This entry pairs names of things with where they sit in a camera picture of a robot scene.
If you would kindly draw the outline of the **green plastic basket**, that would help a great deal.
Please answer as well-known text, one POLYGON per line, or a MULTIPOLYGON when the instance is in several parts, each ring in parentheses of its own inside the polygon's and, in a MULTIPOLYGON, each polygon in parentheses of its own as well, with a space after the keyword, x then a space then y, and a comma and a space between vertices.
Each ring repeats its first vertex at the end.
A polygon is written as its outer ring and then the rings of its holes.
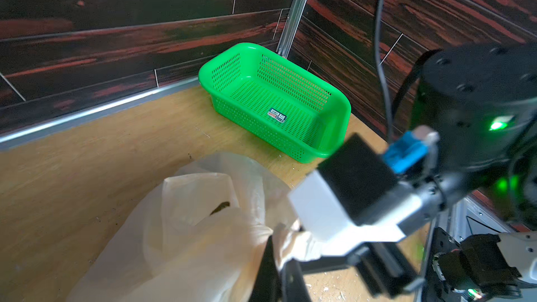
POLYGON ((232 46, 198 77, 219 114, 298 162, 327 158, 344 142, 344 93, 263 46, 232 46))

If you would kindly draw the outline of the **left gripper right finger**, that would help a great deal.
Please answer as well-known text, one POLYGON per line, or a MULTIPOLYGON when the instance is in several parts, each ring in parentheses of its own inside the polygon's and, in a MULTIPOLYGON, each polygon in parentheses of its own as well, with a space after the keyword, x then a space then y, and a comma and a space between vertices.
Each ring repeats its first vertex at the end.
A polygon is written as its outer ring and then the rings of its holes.
POLYGON ((288 261, 282 268, 282 301, 311 302, 302 268, 296 260, 288 261))

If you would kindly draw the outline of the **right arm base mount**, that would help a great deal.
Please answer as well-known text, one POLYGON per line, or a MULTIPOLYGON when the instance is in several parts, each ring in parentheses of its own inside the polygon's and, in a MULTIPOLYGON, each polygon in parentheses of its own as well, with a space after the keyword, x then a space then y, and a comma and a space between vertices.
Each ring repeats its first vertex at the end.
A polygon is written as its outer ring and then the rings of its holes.
POLYGON ((422 273, 425 284, 416 301, 491 301, 521 299, 522 273, 508 265, 499 243, 500 234, 478 234, 461 243, 440 227, 431 231, 431 242, 422 273))

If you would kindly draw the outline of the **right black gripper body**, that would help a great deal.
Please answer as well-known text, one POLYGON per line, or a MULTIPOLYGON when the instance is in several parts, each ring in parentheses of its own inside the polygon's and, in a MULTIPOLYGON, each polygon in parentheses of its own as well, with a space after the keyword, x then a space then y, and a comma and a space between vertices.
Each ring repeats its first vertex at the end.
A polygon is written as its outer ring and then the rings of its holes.
POLYGON ((425 53, 409 130, 384 153, 352 135, 293 192, 324 249, 305 277, 352 269, 372 296, 536 294, 536 45, 425 53))

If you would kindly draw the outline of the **white plastic bag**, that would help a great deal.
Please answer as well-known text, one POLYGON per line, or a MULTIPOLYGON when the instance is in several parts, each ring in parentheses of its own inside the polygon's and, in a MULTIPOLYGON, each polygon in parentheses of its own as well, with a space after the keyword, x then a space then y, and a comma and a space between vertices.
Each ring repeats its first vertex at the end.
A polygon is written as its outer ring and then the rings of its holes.
POLYGON ((277 269, 320 258, 298 230, 289 187, 249 157, 205 156, 155 187, 69 301, 247 301, 270 236, 277 269))

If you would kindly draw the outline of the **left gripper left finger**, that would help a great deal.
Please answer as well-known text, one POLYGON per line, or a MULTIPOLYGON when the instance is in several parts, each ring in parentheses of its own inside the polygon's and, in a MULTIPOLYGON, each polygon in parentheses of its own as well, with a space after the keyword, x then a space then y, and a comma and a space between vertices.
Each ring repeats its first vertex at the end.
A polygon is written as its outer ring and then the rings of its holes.
POLYGON ((275 264, 273 238, 270 236, 248 301, 277 302, 281 299, 281 292, 281 277, 275 264))

